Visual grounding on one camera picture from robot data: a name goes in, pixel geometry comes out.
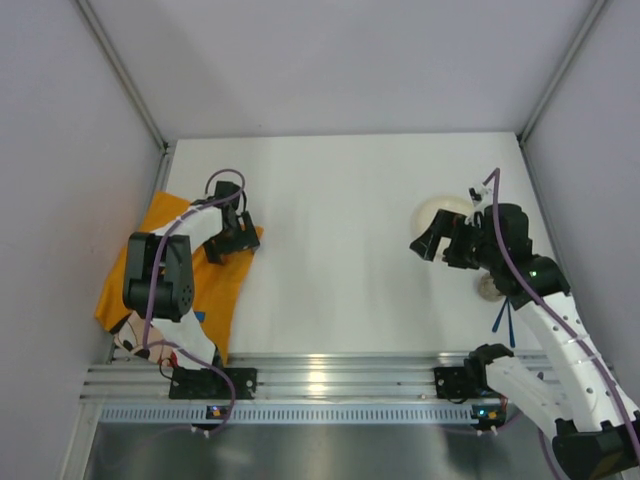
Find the white round plate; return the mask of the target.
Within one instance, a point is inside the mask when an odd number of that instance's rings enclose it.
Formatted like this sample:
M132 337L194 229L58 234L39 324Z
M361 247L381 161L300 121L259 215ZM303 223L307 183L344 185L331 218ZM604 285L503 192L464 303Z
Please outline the white round plate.
M412 244L431 226L436 219L439 210L453 212L462 217L463 222L469 215L473 213L474 207L469 200L454 195L437 195L432 196L420 203L413 211L411 216L411 239L409 242L410 250L415 253ZM451 243L451 237L456 231L454 221L451 221L449 227L444 228L444 234L440 237L434 261L445 261L445 250Z

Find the orange Mickey placemat cloth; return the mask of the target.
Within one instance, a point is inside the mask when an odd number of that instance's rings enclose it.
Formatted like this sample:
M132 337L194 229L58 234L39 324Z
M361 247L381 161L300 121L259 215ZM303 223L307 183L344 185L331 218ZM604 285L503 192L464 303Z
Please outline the orange Mickey placemat cloth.
M150 232L173 221L190 202L165 192L154 195L140 230ZM157 327L149 331L149 350L143 348L144 320L125 307L123 280L127 249L122 248L106 277L94 316L105 331L114 336L117 346L134 356L152 363L169 361L173 366L187 368L192 363L177 349L162 345L164 337ZM223 361L228 359L234 309L243 283L250 271L254 254L241 251L226 255L221 264L208 261L202 247L193 255L195 297L193 309L205 335L216 344Z

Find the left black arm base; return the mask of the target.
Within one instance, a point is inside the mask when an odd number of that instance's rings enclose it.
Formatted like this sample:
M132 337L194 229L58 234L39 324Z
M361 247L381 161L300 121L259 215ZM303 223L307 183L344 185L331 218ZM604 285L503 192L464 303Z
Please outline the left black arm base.
M255 368L228 368L223 372L233 384L237 400L254 398L258 373ZM168 396L172 400L230 400L231 389L219 374L209 369L178 367L172 373Z

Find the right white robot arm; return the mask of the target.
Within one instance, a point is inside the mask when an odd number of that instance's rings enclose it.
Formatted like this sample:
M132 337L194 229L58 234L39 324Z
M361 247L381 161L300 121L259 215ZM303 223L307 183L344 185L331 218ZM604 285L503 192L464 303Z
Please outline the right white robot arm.
M533 250L529 218L514 204L471 216L439 209L410 244L421 259L484 269L533 333L562 387L555 392L503 344L471 351L472 389L512 402L550 441L570 479L601 479L639 465L639 407L613 378L556 262Z

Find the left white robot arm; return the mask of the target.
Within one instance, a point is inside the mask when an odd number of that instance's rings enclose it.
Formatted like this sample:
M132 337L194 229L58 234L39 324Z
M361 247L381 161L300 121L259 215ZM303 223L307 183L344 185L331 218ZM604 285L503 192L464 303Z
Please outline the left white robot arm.
M168 349L189 370L224 368L235 304L260 236L244 184L229 180L208 184L163 226L133 233L122 296L143 321L143 349Z

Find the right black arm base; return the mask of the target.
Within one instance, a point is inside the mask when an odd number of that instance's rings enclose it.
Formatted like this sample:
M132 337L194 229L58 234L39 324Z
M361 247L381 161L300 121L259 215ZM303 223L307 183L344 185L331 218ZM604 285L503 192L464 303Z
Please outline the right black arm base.
M451 403L468 400L496 399L499 394L482 384L464 367L436 367L433 369L436 396Z

